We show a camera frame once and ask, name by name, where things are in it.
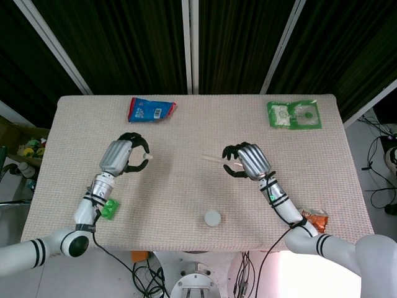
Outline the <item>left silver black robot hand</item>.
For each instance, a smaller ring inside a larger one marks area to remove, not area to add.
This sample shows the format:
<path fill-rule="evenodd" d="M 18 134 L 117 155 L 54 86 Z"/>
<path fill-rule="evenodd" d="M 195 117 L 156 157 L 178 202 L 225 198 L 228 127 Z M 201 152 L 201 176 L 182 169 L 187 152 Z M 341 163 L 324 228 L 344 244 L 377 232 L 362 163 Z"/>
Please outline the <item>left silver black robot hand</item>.
<path fill-rule="evenodd" d="M 128 164 L 130 155 L 136 147 L 143 147 L 145 153 L 150 153 L 147 141 L 140 134 L 136 132 L 122 134 L 109 145 L 101 159 L 99 167 L 102 172 L 118 177 L 123 173 L 137 173 L 142 171 L 149 163 L 149 160 L 143 160 L 138 166 L 130 166 Z"/>

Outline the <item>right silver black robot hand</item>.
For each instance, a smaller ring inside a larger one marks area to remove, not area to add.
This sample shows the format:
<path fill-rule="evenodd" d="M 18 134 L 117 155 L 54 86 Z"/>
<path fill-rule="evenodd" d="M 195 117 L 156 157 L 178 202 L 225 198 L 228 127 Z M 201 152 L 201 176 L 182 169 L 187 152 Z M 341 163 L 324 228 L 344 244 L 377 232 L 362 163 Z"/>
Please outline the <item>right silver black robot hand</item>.
<path fill-rule="evenodd" d="M 264 153 L 256 144 L 243 142 L 237 145 L 228 145 L 223 149 L 222 158 L 231 161 L 231 158 L 239 160 L 242 171 L 234 171 L 228 165 L 223 165 L 224 170 L 234 178 L 249 178 L 260 181 L 265 178 L 271 169 Z"/>

